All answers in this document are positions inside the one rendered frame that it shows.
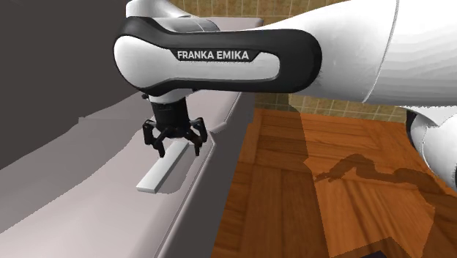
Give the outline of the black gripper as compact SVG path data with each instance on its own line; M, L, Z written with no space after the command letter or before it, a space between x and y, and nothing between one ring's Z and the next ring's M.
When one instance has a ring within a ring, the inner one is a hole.
M173 103L151 103L151 106L155 121L148 119L142 125L144 143L151 145L163 158L166 154L163 146L165 138L185 138L193 143L195 154L199 156L203 143L207 141L207 129L202 117L189 119L186 99L182 98ZM155 128L160 131L158 137L153 135Z

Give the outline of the white flat bar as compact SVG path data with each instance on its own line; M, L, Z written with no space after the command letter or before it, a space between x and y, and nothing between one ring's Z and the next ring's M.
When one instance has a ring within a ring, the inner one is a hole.
M156 194L167 177L178 164L189 144L184 141L173 141L163 158L159 158L136 186L136 190Z

